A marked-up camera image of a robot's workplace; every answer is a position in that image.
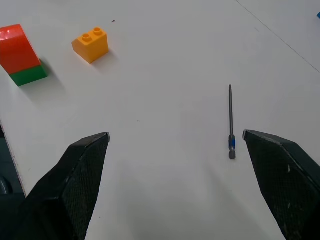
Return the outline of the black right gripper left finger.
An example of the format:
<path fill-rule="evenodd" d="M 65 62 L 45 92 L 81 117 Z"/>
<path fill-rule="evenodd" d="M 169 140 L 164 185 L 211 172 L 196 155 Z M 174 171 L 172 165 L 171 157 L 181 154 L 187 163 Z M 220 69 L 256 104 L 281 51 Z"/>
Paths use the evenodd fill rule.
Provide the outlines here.
<path fill-rule="evenodd" d="M 18 208 L 11 240 L 85 240 L 109 142 L 102 132 L 71 144 Z"/>

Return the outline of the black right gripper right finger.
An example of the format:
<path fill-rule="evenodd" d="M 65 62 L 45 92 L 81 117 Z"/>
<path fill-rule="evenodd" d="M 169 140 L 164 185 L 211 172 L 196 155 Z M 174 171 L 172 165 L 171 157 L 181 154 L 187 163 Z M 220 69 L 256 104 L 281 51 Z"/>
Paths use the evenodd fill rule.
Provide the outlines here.
<path fill-rule="evenodd" d="M 320 165 L 298 144 L 245 130 L 261 194 L 286 240 L 320 240 Z"/>

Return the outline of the long screwdriver bit blue band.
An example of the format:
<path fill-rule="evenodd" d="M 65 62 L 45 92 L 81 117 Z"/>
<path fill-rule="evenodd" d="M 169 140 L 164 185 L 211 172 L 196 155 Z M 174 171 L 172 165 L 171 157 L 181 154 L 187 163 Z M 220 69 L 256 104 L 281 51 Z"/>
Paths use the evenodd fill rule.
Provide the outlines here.
<path fill-rule="evenodd" d="M 229 137 L 228 137 L 229 158 L 231 160 L 234 160 L 236 158 L 236 139 L 234 135 L 233 95 L 232 95 L 231 84 L 228 87 L 228 102 L 229 102 Z"/>

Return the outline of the green toy building brick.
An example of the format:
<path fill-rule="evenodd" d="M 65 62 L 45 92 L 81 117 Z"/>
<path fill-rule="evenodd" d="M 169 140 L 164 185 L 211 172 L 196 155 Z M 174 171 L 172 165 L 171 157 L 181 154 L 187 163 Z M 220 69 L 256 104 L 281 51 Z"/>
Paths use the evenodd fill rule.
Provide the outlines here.
<path fill-rule="evenodd" d="M 9 76 L 18 87 L 21 87 L 48 77 L 48 73 L 48 66 L 40 60 L 40 65 L 9 74 Z"/>

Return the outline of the yellow toy building brick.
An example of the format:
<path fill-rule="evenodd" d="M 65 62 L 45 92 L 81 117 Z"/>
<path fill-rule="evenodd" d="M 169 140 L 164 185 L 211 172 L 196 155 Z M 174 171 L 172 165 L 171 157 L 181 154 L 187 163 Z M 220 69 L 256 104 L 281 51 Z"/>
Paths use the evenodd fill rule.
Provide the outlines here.
<path fill-rule="evenodd" d="M 107 33 L 96 26 L 71 42 L 75 53 L 89 64 L 109 52 Z"/>

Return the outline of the red toy building brick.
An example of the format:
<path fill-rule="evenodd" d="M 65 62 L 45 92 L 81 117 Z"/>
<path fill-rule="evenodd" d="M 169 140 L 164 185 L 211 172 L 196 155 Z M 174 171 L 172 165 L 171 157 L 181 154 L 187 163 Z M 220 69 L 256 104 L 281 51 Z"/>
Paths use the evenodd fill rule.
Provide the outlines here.
<path fill-rule="evenodd" d="M 41 64 L 20 24 L 0 27 L 0 66 L 15 74 Z"/>

